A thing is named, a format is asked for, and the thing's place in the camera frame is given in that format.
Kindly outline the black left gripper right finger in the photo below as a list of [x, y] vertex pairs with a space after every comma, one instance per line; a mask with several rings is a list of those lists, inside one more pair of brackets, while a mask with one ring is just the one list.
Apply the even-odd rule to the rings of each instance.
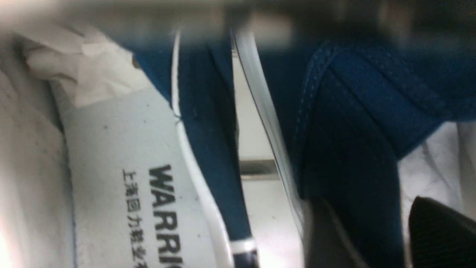
[[475, 221], [437, 200], [414, 200], [409, 234], [413, 268], [476, 266]]

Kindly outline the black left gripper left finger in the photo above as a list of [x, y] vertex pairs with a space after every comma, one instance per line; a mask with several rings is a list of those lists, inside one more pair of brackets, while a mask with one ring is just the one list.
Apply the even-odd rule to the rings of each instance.
[[321, 198], [308, 200], [306, 205], [305, 267], [367, 267], [331, 205]]

